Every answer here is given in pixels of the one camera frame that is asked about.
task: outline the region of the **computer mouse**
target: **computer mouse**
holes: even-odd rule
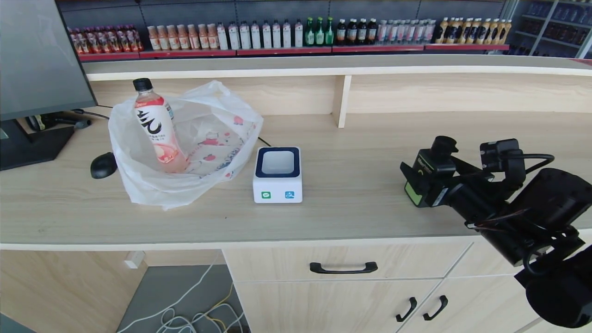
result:
[[[109,177],[117,170],[117,162],[112,152],[97,156],[91,163],[91,176],[94,179]]]

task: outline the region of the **cabinet door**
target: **cabinet door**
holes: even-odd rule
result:
[[[441,295],[448,305],[424,320],[440,308]],[[513,276],[447,278],[399,333],[510,333],[537,317]]]
[[[253,333],[393,333],[439,280],[236,283]]]

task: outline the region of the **white plastic bag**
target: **white plastic bag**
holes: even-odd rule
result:
[[[263,117],[218,81],[165,99],[175,115],[181,149],[191,161],[186,173],[162,171],[136,119],[135,99],[115,105],[109,134],[131,201],[167,210],[190,204],[218,182],[233,179],[249,160]]]

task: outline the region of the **red shelf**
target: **red shelf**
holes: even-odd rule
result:
[[[310,53],[331,53],[330,46],[319,47],[290,47],[287,49],[250,49],[238,50],[239,56],[262,56],[262,55],[303,55]]]
[[[423,45],[333,46],[333,53],[423,51]]]
[[[232,57],[234,50],[189,50],[189,51],[148,51],[140,52],[141,59],[147,58],[182,58],[182,57]]]
[[[448,50],[448,51],[488,51],[488,50],[509,50],[508,44],[484,45],[484,44],[427,44],[426,50]]]
[[[109,61],[109,60],[132,60],[139,59],[138,52],[123,53],[91,53],[90,55],[78,55],[81,62],[85,61]]]

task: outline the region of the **black cable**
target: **black cable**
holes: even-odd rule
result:
[[[540,158],[544,159],[544,161],[537,163],[530,168],[526,169],[526,174],[530,174],[534,170],[544,167],[545,165],[553,162],[555,157],[549,154],[520,154],[520,155],[504,155],[500,156],[501,159],[531,159],[531,158]]]

